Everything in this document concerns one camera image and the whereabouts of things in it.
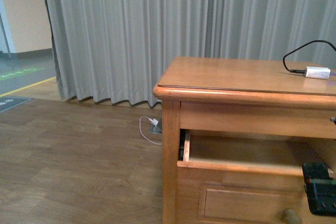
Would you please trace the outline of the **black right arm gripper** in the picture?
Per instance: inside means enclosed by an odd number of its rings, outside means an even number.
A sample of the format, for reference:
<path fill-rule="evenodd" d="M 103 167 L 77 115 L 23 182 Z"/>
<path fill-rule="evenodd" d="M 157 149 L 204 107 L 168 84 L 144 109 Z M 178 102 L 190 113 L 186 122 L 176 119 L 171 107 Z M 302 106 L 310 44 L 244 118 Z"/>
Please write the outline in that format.
<path fill-rule="evenodd" d="M 335 217 L 335 180 L 325 163 L 304 163 L 302 171 L 309 210 L 313 215 Z"/>

